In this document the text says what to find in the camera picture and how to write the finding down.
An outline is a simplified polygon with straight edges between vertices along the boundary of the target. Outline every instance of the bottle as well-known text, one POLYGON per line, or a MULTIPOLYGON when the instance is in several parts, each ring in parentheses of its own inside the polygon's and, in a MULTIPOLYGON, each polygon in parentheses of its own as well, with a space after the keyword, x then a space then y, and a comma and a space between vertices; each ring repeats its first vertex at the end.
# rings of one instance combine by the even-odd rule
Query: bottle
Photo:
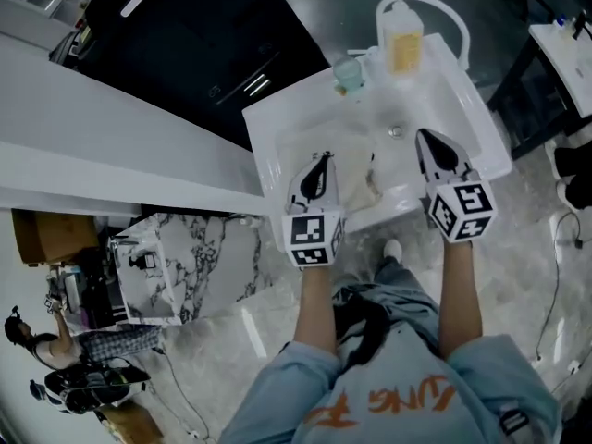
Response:
POLYGON ((399 76, 419 69, 424 23, 409 6, 395 2, 382 17, 387 69, 399 76))

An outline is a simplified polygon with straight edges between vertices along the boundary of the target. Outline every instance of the sneaker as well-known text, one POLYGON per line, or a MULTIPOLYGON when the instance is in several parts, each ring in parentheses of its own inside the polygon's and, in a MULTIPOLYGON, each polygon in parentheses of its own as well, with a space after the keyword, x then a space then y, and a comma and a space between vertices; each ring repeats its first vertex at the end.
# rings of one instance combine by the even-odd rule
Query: sneaker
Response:
POLYGON ((403 258, 403 247, 401 247, 401 244, 398 240, 390 239, 385 245, 383 255, 385 258, 392 256, 395 260, 401 263, 403 258))
POLYGON ((551 171, 553 172, 553 178, 556 180, 561 179, 561 175, 557 170, 557 162, 555 160, 555 150, 557 150, 557 142, 555 140, 549 140, 545 143, 545 153, 547 154, 547 158, 551 163, 551 171))
POLYGON ((558 181, 557 196, 559 197, 559 200, 562 203, 564 203, 565 205, 567 205, 572 212, 577 213, 578 209, 576 209, 574 207, 574 205, 567 200, 566 192, 567 192, 567 183, 563 180, 558 181))

